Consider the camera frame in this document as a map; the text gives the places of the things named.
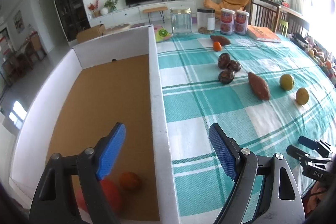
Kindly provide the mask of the small orange tangerine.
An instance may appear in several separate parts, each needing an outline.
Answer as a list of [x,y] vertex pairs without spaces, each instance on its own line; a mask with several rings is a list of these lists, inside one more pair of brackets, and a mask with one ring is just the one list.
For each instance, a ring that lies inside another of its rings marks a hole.
[[137,191],[142,186],[141,178],[133,172],[124,172],[119,177],[119,184],[123,190]]
[[222,50],[222,45],[220,42],[213,43],[213,50],[216,52],[220,52]]

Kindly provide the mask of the red apple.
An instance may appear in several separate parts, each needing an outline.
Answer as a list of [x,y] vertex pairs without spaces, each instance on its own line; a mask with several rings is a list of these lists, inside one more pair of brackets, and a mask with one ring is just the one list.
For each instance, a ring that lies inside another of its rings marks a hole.
[[[116,214],[119,214],[120,211],[122,210],[122,197],[118,187],[113,181],[107,178],[101,180],[100,185],[102,187],[102,190],[105,194],[105,197],[110,207]],[[81,189],[79,189],[76,193],[76,202],[78,207],[80,207],[80,209],[88,213],[88,209],[84,201],[84,196],[82,194]]]

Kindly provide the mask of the green apple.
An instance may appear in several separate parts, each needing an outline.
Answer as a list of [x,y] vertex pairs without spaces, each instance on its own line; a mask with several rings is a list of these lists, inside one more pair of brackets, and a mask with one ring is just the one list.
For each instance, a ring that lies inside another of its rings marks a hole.
[[294,77],[290,74],[283,74],[280,77],[280,87],[285,91],[290,91],[294,87]]

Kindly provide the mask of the long purple sweet potato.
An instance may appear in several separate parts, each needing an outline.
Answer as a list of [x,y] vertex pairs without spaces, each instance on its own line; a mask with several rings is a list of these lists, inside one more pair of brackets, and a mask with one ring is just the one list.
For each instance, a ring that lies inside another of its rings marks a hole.
[[248,72],[248,81],[257,98],[263,101],[270,100],[270,90],[264,79],[252,72]]

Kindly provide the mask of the dark water chestnut three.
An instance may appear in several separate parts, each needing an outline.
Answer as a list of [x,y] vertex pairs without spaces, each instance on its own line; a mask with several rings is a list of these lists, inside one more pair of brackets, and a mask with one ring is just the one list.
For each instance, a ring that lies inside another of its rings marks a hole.
[[235,71],[231,69],[224,69],[219,73],[218,80],[223,84],[230,84],[235,78]]

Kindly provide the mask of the dark water chestnut two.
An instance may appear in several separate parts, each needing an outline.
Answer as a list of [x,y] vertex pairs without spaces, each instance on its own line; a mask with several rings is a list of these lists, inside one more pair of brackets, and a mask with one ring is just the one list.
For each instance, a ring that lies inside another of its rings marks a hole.
[[227,69],[230,69],[234,72],[239,72],[241,67],[242,67],[241,64],[236,60],[231,60],[227,65]]

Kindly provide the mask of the dark water chestnut one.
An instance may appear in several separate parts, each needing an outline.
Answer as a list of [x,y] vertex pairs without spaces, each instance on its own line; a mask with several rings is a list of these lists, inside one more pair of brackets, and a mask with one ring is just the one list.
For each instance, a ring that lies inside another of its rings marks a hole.
[[231,62],[231,56],[229,53],[222,53],[218,57],[218,68],[219,69],[226,69],[228,64]]

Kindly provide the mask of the dark sweet potato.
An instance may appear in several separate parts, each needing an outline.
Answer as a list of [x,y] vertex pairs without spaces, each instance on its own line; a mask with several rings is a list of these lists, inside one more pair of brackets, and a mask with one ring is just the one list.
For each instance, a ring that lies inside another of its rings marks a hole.
[[213,42],[219,42],[221,46],[227,46],[227,45],[230,45],[231,43],[228,38],[226,38],[225,36],[221,36],[221,35],[211,35],[210,39]]

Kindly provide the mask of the teal white plaid tablecloth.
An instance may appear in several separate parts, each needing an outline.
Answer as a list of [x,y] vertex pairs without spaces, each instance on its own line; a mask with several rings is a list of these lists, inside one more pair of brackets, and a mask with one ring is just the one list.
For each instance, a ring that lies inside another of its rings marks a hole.
[[[234,34],[229,40],[223,52],[241,69],[227,85],[218,80],[219,52],[208,35],[157,44],[181,223],[213,223],[234,184],[210,143],[210,125],[263,156],[285,153],[300,136],[335,144],[335,87],[305,52],[286,38],[262,43]],[[265,80],[270,100],[257,98],[248,72]],[[294,77],[290,91],[280,87],[283,74]],[[309,93],[305,105],[295,100],[299,88]]]

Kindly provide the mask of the white cardboard box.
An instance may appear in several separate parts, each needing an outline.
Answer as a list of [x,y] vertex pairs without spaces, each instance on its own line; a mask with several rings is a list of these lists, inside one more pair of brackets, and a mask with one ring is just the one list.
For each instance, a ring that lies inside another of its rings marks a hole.
[[112,169],[143,182],[126,193],[124,223],[178,223],[165,108],[153,26],[131,28],[74,46],[33,100],[19,132],[9,184],[26,207],[54,153],[76,155],[116,123],[126,138]]

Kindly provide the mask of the fruit bowl on side table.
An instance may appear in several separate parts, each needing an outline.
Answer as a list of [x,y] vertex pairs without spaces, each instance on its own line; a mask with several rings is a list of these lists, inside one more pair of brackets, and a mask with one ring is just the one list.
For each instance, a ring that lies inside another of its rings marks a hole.
[[307,54],[319,65],[320,68],[329,70],[335,68],[335,55],[316,43],[308,45]]

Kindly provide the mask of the orange book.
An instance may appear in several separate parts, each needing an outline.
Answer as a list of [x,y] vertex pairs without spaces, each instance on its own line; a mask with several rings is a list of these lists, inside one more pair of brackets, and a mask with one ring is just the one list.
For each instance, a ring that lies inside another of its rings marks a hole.
[[260,42],[279,43],[281,39],[267,27],[248,25],[247,34],[249,37]]

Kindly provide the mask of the cardboard box on floor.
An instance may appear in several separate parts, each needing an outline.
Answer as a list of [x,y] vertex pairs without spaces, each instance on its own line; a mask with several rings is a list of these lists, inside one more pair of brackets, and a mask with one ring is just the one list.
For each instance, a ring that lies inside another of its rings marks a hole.
[[83,43],[83,42],[98,38],[103,35],[104,31],[105,31],[104,24],[100,24],[100,25],[96,25],[94,27],[88,28],[77,34],[76,36],[77,42]]

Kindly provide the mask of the fruit pattern pouch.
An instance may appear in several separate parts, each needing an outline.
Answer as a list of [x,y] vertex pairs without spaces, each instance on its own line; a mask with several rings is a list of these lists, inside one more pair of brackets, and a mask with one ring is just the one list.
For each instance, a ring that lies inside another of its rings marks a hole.
[[172,37],[172,34],[168,32],[163,26],[154,25],[154,34],[155,34],[155,41],[157,43],[164,42]]

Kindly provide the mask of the right red white can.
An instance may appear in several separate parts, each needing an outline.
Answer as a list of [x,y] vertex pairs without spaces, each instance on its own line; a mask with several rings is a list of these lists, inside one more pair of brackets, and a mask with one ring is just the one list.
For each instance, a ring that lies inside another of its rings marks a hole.
[[249,13],[237,10],[234,24],[235,33],[238,35],[246,35],[248,27]]

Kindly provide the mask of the red white can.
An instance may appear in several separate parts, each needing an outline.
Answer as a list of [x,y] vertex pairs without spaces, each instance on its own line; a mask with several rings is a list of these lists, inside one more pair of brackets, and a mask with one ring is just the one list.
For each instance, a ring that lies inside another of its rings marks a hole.
[[234,31],[234,10],[221,9],[220,32],[224,35],[232,35]]
[[249,13],[237,10],[234,24],[235,33],[238,35],[246,35],[248,27]]

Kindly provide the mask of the left red white can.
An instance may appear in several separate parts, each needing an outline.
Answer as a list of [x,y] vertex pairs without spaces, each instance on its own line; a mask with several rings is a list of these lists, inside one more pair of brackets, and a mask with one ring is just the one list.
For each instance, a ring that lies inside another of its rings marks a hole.
[[234,10],[221,9],[220,32],[224,35],[232,35],[234,31]]

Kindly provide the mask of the empty glass jar gold lid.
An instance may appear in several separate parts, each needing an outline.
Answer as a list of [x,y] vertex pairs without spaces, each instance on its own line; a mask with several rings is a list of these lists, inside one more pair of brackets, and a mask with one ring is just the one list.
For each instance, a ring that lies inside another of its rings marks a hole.
[[186,36],[192,33],[192,13],[190,7],[170,8],[173,36]]

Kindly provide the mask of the clear jar black lid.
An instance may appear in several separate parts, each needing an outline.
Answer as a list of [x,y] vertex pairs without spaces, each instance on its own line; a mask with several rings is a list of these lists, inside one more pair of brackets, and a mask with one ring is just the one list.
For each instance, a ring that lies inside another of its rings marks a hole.
[[197,26],[200,34],[215,32],[215,10],[212,8],[197,8]]

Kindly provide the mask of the white tv cabinet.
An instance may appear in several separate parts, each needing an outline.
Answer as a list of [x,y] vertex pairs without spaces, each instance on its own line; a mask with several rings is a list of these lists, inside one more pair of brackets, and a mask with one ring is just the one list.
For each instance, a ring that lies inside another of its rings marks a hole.
[[[169,20],[170,17],[170,8],[172,7],[190,7],[192,16],[195,16],[197,13],[197,8],[194,1],[168,1],[168,2],[157,2],[150,3],[147,5],[138,5],[134,7],[129,7],[125,9],[116,10],[110,12],[106,15],[100,15],[97,18],[93,18],[89,21],[91,27],[96,25],[104,24],[105,27],[110,28],[120,24],[138,24],[138,23],[148,23],[147,15],[143,14],[142,11],[144,9],[158,7],[158,6],[166,6],[168,8],[167,12],[165,12],[165,21]],[[153,16],[153,21],[156,22],[161,20],[159,15]]]

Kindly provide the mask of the dark wooden chair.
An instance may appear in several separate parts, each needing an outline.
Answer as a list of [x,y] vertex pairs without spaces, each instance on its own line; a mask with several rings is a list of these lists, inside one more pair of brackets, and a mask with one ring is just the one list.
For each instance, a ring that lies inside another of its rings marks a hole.
[[280,11],[281,5],[270,0],[251,0],[249,25],[276,32]]

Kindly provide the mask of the red flower vase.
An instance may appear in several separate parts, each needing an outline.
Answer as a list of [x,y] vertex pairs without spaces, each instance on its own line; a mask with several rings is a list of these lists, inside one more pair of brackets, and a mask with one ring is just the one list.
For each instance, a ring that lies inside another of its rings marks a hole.
[[96,0],[88,5],[88,10],[93,14],[92,16],[95,18],[100,16],[100,11],[98,8],[99,8],[99,0]]

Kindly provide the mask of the small wooden stool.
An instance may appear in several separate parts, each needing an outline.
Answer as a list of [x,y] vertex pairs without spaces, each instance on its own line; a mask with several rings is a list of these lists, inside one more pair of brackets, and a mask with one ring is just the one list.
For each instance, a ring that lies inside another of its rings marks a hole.
[[158,7],[144,9],[142,13],[147,15],[147,18],[150,24],[152,24],[154,15],[159,15],[162,22],[165,23],[165,12],[167,12],[167,10],[168,8],[166,6],[158,6]]

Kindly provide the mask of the orange lounge chair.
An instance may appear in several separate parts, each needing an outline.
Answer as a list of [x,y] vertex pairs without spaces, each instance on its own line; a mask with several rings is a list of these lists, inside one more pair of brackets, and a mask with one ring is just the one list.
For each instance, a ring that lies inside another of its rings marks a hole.
[[241,10],[244,11],[246,5],[248,5],[250,0],[221,0],[220,3],[215,3],[212,0],[204,0],[203,5],[205,8],[210,8],[215,10],[215,17],[221,17],[222,9],[229,9],[233,11]]

